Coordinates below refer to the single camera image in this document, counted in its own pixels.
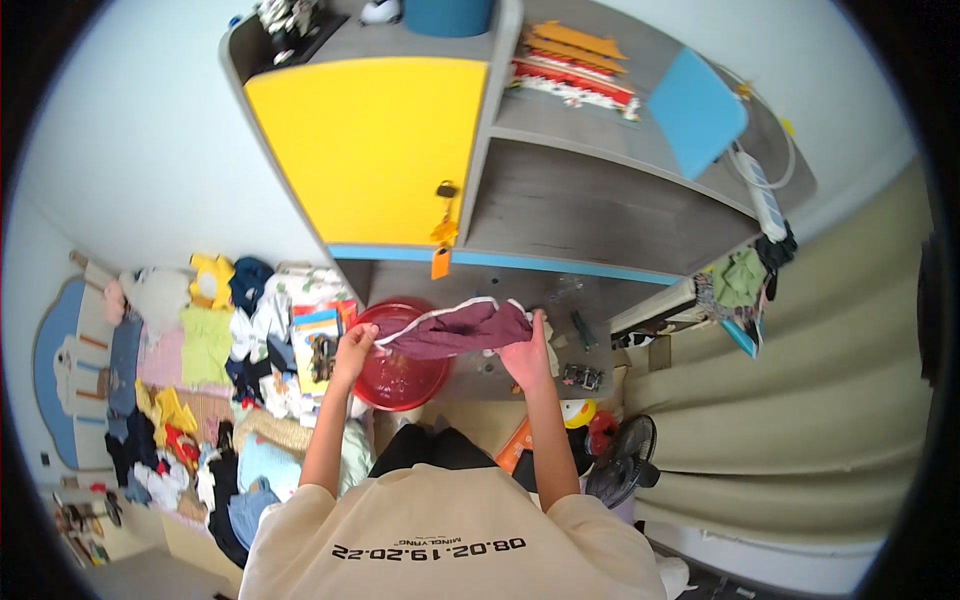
orange key tag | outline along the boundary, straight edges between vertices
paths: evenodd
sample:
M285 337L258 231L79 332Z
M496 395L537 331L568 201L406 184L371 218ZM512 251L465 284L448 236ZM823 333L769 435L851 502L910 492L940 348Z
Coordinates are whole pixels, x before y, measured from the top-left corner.
M433 261L430 264L430 278L439 279L450 273L450 247L442 244L433 251Z

yellow keychain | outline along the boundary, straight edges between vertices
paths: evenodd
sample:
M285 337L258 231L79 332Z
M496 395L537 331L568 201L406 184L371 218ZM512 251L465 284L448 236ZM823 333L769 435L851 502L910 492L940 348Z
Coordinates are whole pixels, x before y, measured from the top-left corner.
M443 181L437 188L437 195L446 198L446 207L443 219L430 234L430 239L439 244L433 251L433 260L430 265L431 279L439 279L450 273L450 251L452 250L450 242L460 233L457 230L457 224L450 221L450 207L453 205L453 198L457 195L457 188L452 181Z
M450 247L446 244L433 251L433 261L430 264L430 278L439 279L450 273Z

hand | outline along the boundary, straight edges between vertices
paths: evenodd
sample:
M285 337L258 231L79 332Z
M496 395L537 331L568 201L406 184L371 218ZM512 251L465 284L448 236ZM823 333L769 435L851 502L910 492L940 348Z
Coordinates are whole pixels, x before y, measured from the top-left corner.
M346 383L348 387L353 385L363 370L367 352L379 332L380 328L374 324L360 323L341 336L337 343L337 360L333 367L332 381Z
M543 311L534 312L534 335L529 342L516 342L499 349L503 366L520 385L526 395L544 386L553 389L550 362L546 355L546 338L543 337Z

white cable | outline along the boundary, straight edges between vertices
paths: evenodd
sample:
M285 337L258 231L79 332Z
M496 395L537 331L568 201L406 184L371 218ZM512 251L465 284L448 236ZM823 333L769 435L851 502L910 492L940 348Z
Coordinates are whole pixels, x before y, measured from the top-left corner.
M719 62L715 62L714 64L720 67L721 69L723 69L728 75L733 77L737 83L739 84L746 83L746 81L742 77L740 77L739 75L731 71L726 66L720 64ZM739 173L740 177L742 177L744 181L748 182L750 185L754 185L761 189L770 189L770 190L781 189L787 183L789 183L790 179L793 177L794 168L797 166L797 149L793 142L793 136L791 136L790 133L786 130L786 127L783 125L783 121L781 121L778 118L777 114L773 112L773 109L770 108L770 103L765 101L763 97L760 96L760 94L755 89L751 88L751 91L753 92L756 99L760 101L764 106L766 106L768 110L770 110L770 113L774 115L775 119L777 119L777 124L780 125L780 130L783 132L783 138L786 140L786 152L787 152L786 170L783 172L783 176L780 178L780 180L774 183L757 183L756 181L754 181L754 177L752 174L748 175L743 172L742 167L740 166L740 161L733 156L733 149L731 146L727 147L727 155L730 157L731 162L733 163L733 168L736 169L736 172ZM740 144L739 139L736 139L734 141L736 141L736 143L739 144L740 146L743 145L743 144Z

beige curtain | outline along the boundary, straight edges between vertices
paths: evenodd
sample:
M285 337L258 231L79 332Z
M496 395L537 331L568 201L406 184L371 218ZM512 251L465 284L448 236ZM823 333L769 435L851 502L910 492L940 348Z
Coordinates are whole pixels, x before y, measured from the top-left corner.
M673 337L672 368L631 369L627 413L654 418L663 471L636 491L636 518L754 540L882 538L924 443L916 294L930 230L913 164L781 270L757 360L712 326Z

